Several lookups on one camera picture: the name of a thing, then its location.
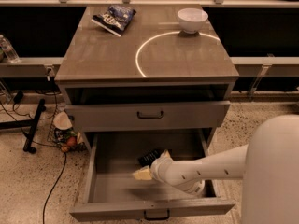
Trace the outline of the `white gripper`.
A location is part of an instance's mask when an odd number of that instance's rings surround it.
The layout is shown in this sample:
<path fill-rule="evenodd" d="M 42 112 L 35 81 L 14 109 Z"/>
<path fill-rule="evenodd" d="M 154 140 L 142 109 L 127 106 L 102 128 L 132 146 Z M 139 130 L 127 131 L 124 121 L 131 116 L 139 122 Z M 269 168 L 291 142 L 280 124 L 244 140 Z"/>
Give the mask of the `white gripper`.
<path fill-rule="evenodd" d="M 142 167 L 133 172 L 135 180 L 149 181 L 152 178 L 164 183 L 172 183 L 173 176 L 171 175 L 170 167 L 173 164 L 173 159 L 170 158 L 170 153 L 166 149 L 162 152 L 161 157 L 156 159 L 151 167 Z"/>

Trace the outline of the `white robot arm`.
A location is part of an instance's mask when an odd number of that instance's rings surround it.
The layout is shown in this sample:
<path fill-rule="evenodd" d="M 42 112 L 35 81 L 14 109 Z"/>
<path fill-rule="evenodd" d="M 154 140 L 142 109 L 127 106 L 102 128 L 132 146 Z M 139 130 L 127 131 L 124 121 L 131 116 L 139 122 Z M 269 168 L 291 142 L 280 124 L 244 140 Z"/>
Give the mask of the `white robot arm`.
<path fill-rule="evenodd" d="M 208 179 L 243 180 L 242 224 L 299 224 L 299 116 L 261 124 L 249 142 L 193 161 L 174 161 L 168 151 L 149 155 L 133 172 L 195 195 Z"/>

